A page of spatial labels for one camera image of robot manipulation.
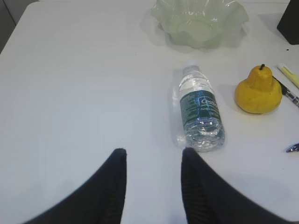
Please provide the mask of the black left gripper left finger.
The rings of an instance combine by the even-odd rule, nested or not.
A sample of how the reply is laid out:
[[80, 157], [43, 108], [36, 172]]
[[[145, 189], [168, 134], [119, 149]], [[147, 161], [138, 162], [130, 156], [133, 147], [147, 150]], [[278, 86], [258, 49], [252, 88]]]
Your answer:
[[29, 224], [119, 224], [127, 185], [127, 152], [115, 149], [77, 190]]

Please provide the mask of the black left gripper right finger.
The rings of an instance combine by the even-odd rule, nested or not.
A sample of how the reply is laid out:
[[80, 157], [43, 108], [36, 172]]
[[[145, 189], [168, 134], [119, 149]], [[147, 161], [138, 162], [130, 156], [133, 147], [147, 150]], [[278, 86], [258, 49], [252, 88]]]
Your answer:
[[287, 224], [229, 185], [193, 148], [185, 148], [181, 191], [189, 224]]

